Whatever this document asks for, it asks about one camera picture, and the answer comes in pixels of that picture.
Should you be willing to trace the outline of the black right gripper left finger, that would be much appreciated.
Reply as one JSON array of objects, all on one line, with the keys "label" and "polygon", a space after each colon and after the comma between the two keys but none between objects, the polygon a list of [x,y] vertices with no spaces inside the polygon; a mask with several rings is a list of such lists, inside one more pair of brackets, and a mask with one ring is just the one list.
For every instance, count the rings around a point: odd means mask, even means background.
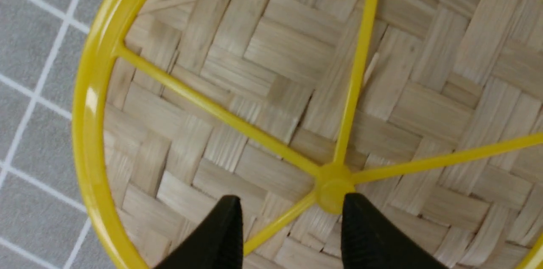
[{"label": "black right gripper left finger", "polygon": [[221,197],[192,233],[157,269],[241,269],[243,212],[239,197]]}]

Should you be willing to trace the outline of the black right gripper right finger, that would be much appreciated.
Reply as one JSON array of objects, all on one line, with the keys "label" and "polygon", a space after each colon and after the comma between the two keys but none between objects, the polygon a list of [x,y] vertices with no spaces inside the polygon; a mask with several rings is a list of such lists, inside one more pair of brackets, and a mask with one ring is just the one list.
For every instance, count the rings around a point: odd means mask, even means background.
[{"label": "black right gripper right finger", "polygon": [[341,259],[345,269],[446,268],[356,192],[344,197]]}]

